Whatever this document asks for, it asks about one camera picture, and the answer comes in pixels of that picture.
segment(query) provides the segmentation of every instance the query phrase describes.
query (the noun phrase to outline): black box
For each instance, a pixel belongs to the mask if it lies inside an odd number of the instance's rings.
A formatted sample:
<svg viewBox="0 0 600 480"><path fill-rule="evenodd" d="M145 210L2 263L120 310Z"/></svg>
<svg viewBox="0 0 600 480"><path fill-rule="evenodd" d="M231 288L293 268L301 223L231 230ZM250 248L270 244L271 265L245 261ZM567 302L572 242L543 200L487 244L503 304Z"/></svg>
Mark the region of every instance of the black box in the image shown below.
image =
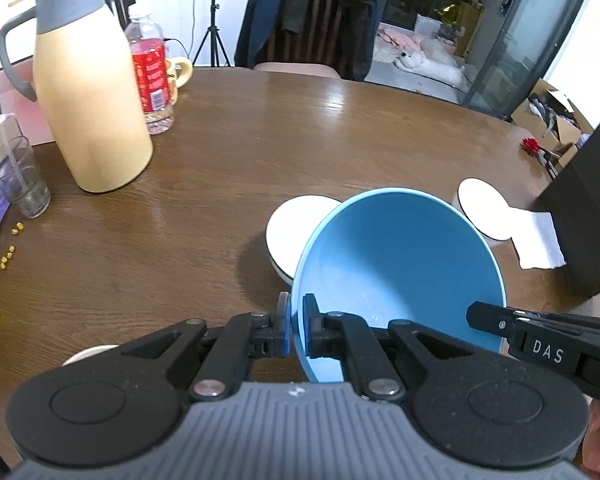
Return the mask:
<svg viewBox="0 0 600 480"><path fill-rule="evenodd" d="M600 126L542 192L554 218L572 293L600 292Z"/></svg>

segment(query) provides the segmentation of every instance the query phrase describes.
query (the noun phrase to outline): tripod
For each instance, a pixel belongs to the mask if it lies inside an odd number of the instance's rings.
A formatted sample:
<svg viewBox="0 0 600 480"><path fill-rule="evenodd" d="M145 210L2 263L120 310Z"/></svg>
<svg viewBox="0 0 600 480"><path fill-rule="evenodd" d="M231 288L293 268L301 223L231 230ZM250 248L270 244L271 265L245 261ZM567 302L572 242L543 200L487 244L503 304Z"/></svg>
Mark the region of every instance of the tripod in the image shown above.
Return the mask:
<svg viewBox="0 0 600 480"><path fill-rule="evenodd" d="M222 49L222 54L224 55L224 65L231 66L229 63L229 57L226 54L226 50L224 49L224 45L222 44L222 40L220 39L220 29L216 27L216 10L220 8L220 5L216 4L216 0L211 0L211 25L209 25L206 30L205 37L202 38L202 42L198 47L198 51L196 52L195 57L193 58L193 64L196 63L198 56L200 55L200 51L205 44L206 37L209 37L210 46L211 46L211 66L216 67L220 66L220 58L218 56L218 45Z"/></svg>

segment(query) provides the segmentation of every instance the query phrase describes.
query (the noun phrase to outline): human hand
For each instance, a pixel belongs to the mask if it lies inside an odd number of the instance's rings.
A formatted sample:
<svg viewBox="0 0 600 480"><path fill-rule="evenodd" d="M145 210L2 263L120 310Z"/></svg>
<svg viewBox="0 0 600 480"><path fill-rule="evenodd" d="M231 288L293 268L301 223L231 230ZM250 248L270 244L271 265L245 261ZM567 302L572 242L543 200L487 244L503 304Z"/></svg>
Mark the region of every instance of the human hand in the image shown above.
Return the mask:
<svg viewBox="0 0 600 480"><path fill-rule="evenodd" d="M589 427L582 441L581 469L592 478L600 479L600 401L589 405Z"/></svg>

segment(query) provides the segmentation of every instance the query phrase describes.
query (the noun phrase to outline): red flower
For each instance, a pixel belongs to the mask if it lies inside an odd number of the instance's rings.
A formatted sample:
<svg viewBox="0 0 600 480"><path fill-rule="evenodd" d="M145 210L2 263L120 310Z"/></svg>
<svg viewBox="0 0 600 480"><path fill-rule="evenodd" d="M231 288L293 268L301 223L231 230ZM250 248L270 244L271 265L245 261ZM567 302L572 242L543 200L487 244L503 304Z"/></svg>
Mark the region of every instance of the red flower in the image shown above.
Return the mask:
<svg viewBox="0 0 600 480"><path fill-rule="evenodd" d="M520 142L520 148L525 150L529 155L537 155L540 153L540 144L533 137L527 137Z"/></svg>

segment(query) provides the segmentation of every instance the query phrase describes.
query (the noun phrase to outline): yellow mug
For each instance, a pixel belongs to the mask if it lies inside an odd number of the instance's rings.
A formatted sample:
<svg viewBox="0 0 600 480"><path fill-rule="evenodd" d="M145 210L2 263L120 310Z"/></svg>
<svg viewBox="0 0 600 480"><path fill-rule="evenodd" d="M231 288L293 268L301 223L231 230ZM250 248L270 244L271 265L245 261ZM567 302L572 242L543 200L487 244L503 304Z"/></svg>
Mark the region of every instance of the yellow mug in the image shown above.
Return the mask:
<svg viewBox="0 0 600 480"><path fill-rule="evenodd" d="M169 83L169 95L171 105L178 101L178 88L185 85L193 74L193 63L188 57L177 56L164 60L167 67L167 81Z"/></svg>

